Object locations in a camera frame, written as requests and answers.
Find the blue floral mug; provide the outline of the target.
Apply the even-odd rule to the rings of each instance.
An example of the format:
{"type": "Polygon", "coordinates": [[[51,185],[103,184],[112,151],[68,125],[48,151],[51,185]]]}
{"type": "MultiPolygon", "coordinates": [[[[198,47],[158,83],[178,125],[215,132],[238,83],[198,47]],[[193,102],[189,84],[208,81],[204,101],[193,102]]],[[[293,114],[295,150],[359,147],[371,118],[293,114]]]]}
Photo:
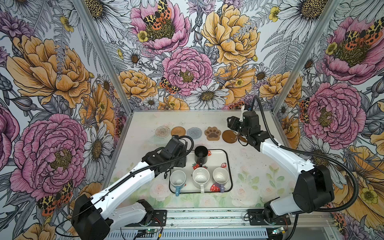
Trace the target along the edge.
{"type": "Polygon", "coordinates": [[[170,176],[170,183],[175,188],[175,195],[180,195],[181,189],[185,186],[187,180],[186,174],[181,170],[174,171],[170,176]]]}

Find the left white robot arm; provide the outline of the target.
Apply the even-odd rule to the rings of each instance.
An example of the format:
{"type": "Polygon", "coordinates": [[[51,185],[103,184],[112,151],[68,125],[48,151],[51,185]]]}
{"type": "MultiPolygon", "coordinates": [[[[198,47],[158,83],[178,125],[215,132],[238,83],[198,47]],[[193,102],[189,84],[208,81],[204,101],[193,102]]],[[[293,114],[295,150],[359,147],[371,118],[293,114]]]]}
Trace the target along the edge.
{"type": "Polygon", "coordinates": [[[115,229],[127,225],[147,226],[154,218],[154,208],[146,200],[119,211],[119,205],[141,186],[185,161],[194,148],[188,136],[173,136],[165,147],[146,153],[126,175],[106,189],[87,197],[80,196],[74,206],[72,227],[82,240],[103,240],[115,229]]]}

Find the white lilac handled mug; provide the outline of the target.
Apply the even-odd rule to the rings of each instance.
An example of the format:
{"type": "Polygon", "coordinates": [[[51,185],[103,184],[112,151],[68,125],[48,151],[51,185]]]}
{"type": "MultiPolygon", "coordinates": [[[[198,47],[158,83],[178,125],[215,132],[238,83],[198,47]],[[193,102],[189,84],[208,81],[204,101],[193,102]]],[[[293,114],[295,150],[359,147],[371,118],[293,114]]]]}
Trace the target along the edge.
{"type": "Polygon", "coordinates": [[[230,174],[225,168],[216,168],[213,171],[214,184],[211,186],[211,192],[225,192],[225,185],[230,179],[230,174]]]}

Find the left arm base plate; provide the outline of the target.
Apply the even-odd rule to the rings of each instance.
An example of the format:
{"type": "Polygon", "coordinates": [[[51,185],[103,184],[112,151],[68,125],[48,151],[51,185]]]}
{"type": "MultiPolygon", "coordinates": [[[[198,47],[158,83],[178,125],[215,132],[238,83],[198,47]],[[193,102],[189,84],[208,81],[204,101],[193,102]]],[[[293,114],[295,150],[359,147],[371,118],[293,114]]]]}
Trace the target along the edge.
{"type": "Polygon", "coordinates": [[[167,214],[167,210],[153,210],[145,215],[142,225],[145,227],[165,227],[167,214]]]}

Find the black mug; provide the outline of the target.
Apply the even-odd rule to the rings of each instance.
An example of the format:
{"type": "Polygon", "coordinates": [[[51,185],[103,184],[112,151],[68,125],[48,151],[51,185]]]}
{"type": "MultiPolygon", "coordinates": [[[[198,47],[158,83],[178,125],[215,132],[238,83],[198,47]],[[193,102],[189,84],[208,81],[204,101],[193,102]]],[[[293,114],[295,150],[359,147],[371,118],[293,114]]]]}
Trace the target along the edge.
{"type": "Polygon", "coordinates": [[[203,167],[208,161],[209,150],[204,146],[197,146],[194,153],[196,164],[203,167]]]}

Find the plain brown wooden round coaster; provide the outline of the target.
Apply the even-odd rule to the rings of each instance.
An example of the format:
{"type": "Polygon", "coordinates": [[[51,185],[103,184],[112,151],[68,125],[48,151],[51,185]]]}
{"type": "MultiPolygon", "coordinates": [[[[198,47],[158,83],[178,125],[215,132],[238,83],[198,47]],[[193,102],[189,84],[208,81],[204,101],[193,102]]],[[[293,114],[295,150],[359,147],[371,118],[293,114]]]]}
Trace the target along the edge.
{"type": "Polygon", "coordinates": [[[247,143],[248,142],[243,136],[239,136],[238,138],[243,143],[247,143]]]}

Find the cork paw print coaster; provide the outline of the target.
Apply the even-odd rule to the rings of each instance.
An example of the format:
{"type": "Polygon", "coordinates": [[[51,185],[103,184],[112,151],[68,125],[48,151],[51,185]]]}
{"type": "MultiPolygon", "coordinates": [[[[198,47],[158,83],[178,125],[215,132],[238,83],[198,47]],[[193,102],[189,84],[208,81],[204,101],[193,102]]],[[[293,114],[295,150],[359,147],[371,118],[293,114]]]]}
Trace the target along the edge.
{"type": "Polygon", "coordinates": [[[204,133],[208,141],[219,141],[222,134],[217,127],[208,127],[204,133]]]}

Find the grey-blue woven round coaster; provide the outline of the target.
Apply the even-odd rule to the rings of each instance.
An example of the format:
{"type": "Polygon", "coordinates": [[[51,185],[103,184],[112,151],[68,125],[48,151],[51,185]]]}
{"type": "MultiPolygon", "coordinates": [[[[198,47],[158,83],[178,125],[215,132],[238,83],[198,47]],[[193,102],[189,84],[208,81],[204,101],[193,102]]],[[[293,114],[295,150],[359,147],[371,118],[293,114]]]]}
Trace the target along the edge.
{"type": "Polygon", "coordinates": [[[203,132],[198,127],[192,127],[187,130],[187,135],[191,137],[193,140],[197,140],[202,136],[203,132]]]}

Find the scratched brown wooden round coaster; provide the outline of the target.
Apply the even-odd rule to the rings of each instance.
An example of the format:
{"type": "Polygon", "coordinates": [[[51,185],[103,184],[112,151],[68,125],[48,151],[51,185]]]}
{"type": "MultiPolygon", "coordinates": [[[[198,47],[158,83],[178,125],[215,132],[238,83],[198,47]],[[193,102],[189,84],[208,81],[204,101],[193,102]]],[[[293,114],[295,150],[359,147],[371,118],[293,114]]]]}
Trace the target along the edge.
{"type": "Polygon", "coordinates": [[[226,130],[222,133],[223,140],[228,144],[234,144],[238,140],[238,134],[232,130],[226,130]]]}

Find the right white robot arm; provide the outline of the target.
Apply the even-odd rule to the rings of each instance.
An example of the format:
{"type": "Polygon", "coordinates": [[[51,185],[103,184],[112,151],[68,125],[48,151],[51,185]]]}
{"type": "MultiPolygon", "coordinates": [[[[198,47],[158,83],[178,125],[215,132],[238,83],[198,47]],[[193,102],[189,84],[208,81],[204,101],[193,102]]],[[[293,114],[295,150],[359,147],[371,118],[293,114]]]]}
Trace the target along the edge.
{"type": "Polygon", "coordinates": [[[247,140],[248,145],[270,157],[294,177],[295,188],[290,195],[264,205],[264,220],[272,224],[288,213],[312,213],[334,200],[330,171],[315,166],[296,155],[293,149],[281,145],[268,129],[262,130],[259,116],[245,111],[241,118],[227,118],[228,128],[247,140]]]}

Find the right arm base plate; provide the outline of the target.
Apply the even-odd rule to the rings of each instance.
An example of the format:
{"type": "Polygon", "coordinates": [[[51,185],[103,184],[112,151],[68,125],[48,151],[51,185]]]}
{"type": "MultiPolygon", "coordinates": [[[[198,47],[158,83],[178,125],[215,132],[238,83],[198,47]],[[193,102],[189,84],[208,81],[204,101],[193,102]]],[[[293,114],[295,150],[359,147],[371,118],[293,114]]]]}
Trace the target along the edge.
{"type": "Polygon", "coordinates": [[[251,226],[289,226],[291,224],[289,215],[277,216],[269,209],[248,209],[244,220],[249,221],[251,226]]]}

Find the multicolour woven round coaster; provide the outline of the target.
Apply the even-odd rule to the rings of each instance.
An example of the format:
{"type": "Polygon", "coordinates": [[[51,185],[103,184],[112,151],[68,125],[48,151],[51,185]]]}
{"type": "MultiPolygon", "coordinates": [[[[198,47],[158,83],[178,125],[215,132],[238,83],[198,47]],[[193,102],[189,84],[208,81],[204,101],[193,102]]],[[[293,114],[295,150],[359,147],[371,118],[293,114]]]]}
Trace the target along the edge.
{"type": "Polygon", "coordinates": [[[155,136],[160,139],[164,139],[169,136],[171,130],[167,126],[160,126],[155,130],[155,136]]]}

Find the rattan wicker round coaster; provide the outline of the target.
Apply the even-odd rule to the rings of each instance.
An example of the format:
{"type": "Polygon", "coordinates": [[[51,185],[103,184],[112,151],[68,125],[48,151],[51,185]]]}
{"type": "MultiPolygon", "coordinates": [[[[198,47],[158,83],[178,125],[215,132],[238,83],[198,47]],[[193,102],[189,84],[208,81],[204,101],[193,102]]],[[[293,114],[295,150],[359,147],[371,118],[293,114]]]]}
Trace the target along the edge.
{"type": "Polygon", "coordinates": [[[174,127],[171,130],[171,135],[172,136],[184,136],[186,134],[186,129],[181,126],[174,127]]]}

